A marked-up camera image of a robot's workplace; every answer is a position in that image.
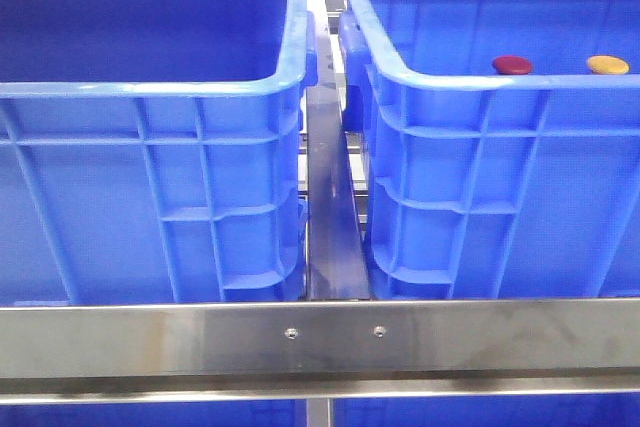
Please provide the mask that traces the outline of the blue plastic crate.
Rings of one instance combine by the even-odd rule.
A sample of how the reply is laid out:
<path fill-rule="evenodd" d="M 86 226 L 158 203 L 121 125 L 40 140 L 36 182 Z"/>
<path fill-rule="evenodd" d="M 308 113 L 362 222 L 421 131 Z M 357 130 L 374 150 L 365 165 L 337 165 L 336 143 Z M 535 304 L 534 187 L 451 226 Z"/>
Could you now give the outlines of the blue plastic crate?
<path fill-rule="evenodd" d="M 307 0 L 1 0 L 1 302 L 304 290 Z"/>
<path fill-rule="evenodd" d="M 638 294 L 639 0 L 349 0 L 341 40 L 376 297 Z"/>

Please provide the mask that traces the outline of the steel centre divider bar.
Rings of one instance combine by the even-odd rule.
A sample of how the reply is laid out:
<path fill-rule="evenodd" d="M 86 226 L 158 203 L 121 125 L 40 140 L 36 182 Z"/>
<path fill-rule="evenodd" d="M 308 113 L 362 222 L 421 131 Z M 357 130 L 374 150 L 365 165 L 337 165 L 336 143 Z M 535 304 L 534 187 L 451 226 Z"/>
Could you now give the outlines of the steel centre divider bar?
<path fill-rule="evenodd" d="M 370 297 L 347 138 L 342 127 L 327 0 L 308 0 L 315 18 L 317 84 L 307 91 L 308 298 Z"/>

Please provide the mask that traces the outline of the lower left blue crate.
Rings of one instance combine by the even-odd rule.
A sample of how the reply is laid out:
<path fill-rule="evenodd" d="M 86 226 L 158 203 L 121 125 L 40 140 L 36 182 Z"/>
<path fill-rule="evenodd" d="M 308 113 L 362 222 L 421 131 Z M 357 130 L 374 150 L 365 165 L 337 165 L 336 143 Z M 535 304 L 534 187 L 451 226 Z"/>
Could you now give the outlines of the lower left blue crate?
<path fill-rule="evenodd" d="M 3 426 L 304 426 L 299 400 L 3 405 Z"/>

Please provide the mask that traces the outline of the lower right blue crate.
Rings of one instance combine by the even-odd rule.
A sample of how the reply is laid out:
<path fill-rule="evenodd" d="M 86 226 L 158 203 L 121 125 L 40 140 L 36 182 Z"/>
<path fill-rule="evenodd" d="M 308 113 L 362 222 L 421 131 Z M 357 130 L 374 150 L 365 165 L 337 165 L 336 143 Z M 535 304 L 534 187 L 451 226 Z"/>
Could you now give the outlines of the lower right blue crate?
<path fill-rule="evenodd" d="M 344 399 L 336 426 L 637 426 L 639 395 L 549 394 Z"/>

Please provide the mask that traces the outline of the left blue plastic crate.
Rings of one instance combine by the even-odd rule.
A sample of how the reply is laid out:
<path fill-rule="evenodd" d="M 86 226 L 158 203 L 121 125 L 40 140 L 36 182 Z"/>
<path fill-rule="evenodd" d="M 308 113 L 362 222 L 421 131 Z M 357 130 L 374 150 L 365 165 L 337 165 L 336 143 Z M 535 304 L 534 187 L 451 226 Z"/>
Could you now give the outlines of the left blue plastic crate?
<path fill-rule="evenodd" d="M 1 302 L 304 290 L 307 0 L 1 0 Z"/>

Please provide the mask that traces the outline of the yellow mushroom push button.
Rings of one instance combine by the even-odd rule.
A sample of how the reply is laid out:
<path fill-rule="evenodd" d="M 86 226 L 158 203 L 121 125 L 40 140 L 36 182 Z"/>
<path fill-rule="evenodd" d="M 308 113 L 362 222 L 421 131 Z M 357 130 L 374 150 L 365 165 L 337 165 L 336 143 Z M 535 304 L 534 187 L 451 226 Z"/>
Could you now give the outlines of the yellow mushroom push button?
<path fill-rule="evenodd" d="M 586 65 L 593 74 L 597 75 L 625 75 L 630 71 L 627 61 L 612 55 L 591 56 L 587 59 Z"/>

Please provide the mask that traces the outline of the red mushroom push button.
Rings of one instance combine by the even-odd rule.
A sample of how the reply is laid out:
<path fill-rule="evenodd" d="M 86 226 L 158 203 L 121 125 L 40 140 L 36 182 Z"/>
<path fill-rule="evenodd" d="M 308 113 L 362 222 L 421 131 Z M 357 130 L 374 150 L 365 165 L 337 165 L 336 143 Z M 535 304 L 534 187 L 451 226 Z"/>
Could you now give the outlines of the red mushroom push button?
<path fill-rule="evenodd" d="M 492 66 L 500 75 L 528 75 L 533 71 L 533 64 L 524 57 L 501 55 L 493 59 Z"/>

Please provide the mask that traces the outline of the right blue plastic crate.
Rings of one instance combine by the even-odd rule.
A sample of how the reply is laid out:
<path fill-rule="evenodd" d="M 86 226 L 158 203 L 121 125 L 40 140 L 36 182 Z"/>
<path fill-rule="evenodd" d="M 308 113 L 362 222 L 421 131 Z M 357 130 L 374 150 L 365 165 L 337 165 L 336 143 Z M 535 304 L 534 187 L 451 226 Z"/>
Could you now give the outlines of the right blue plastic crate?
<path fill-rule="evenodd" d="M 639 0 L 349 0 L 341 40 L 376 297 L 638 294 Z"/>

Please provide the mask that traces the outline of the steel front shelf rail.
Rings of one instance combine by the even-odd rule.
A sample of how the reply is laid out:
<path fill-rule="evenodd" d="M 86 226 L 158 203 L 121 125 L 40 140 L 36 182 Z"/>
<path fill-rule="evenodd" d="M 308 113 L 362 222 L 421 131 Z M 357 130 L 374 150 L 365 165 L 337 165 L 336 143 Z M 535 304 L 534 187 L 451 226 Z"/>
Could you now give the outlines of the steel front shelf rail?
<path fill-rule="evenodd" d="M 6 308 L 5 404 L 635 392 L 639 303 Z"/>

